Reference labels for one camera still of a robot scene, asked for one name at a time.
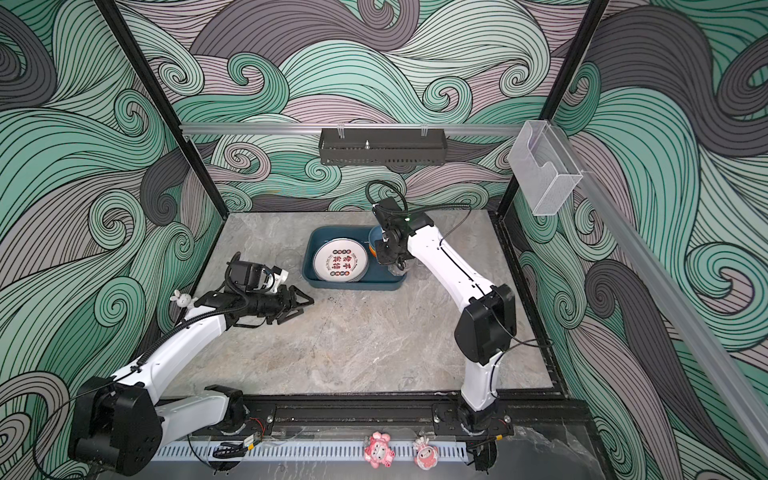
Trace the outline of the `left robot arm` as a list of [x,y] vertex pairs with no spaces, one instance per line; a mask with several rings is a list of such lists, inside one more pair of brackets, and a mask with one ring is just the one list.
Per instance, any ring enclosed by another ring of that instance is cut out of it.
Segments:
[[255,317],[283,324],[313,305],[287,284],[287,271],[233,257],[215,290],[192,298],[186,316],[137,358],[78,391],[68,440],[70,459],[121,475],[140,472],[168,443],[213,427],[242,431],[249,415],[243,393],[221,385],[172,403],[160,402],[178,374],[214,340]]

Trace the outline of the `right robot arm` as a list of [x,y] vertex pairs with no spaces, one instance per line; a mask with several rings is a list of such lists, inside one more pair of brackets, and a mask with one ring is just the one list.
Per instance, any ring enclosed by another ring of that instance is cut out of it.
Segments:
[[485,432],[496,413],[496,367],[516,335],[513,289],[495,285],[465,261],[426,213],[408,212],[386,198],[372,207],[382,238],[375,242],[382,265],[423,264],[448,292],[460,316],[454,340],[465,358],[457,418],[470,435]]

